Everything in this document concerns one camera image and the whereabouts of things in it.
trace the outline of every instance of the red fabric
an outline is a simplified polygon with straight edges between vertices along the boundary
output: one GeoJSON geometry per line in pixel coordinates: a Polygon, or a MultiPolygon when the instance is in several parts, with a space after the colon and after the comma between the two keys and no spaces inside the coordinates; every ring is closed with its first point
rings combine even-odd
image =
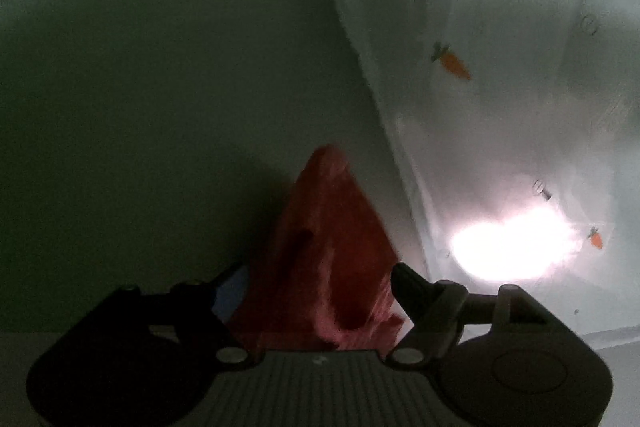
{"type": "Polygon", "coordinates": [[[247,295],[228,323],[251,352],[395,345],[398,256],[335,147],[316,150],[296,182],[272,244],[250,265],[247,295]]]}

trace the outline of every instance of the white cloth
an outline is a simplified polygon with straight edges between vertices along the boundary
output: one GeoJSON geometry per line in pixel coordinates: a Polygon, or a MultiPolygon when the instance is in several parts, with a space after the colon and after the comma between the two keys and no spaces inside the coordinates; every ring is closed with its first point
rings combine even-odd
{"type": "Polygon", "coordinates": [[[334,1],[431,277],[517,282],[581,334],[638,325],[640,0],[334,1]]]}

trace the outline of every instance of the white curtain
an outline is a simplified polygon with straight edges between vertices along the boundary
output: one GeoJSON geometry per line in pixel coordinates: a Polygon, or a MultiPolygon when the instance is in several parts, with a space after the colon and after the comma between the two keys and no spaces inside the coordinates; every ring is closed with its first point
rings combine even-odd
{"type": "Polygon", "coordinates": [[[334,1],[430,277],[637,336],[640,0],[334,1]]]}

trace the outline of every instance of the carrot print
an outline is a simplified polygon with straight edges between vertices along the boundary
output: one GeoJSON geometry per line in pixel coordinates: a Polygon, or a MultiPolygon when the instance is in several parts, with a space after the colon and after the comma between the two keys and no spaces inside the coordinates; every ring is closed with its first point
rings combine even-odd
{"type": "Polygon", "coordinates": [[[602,247],[604,246],[602,242],[602,236],[600,235],[600,232],[598,232],[598,229],[596,227],[593,227],[591,229],[588,239],[591,239],[592,246],[596,247],[598,250],[602,250],[602,247]]]}
{"type": "Polygon", "coordinates": [[[463,80],[471,80],[471,75],[466,70],[465,65],[449,51],[449,45],[442,46],[439,42],[433,45],[433,55],[431,55],[431,62],[439,60],[442,67],[449,73],[454,74],[458,78],[463,80]]]}

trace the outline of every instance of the green surface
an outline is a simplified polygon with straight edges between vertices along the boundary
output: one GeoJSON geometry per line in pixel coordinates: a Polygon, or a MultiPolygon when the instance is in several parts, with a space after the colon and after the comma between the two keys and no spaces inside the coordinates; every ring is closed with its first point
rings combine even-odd
{"type": "Polygon", "coordinates": [[[0,49],[0,330],[213,277],[327,142],[416,248],[331,0],[42,0],[0,49]]]}

